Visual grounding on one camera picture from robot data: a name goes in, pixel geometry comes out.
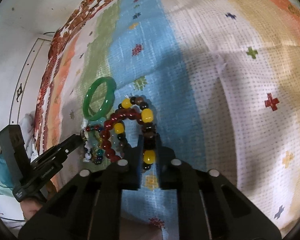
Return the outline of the person's hand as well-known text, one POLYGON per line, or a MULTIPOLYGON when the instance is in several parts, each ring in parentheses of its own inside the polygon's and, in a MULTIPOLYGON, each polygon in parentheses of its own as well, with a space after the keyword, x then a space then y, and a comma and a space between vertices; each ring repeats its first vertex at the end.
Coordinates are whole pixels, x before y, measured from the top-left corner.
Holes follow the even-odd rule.
MULTIPOLYGON (((52 181, 48 181, 45 185, 48 195, 47 200, 50 200, 56 193, 56 187, 52 181)), ((37 198, 26 198, 20 203, 21 210, 25 221, 30 220, 42 207, 44 203, 37 198)))

